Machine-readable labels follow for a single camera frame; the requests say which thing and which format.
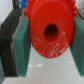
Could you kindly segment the gripper green padded left finger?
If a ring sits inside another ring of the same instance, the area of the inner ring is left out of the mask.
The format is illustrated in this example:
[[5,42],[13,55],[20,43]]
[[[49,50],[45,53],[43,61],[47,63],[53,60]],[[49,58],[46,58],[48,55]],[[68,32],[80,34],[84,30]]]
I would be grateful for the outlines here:
[[30,57],[29,18],[13,9],[0,28],[0,57],[6,77],[26,76]]

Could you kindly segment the gripper green padded right finger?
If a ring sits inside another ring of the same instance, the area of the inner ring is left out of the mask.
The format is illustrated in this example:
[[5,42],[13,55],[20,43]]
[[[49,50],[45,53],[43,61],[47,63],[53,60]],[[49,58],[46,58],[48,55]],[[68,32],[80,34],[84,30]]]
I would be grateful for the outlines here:
[[74,18],[74,37],[70,50],[81,76],[84,76],[84,9],[77,10],[78,15]]

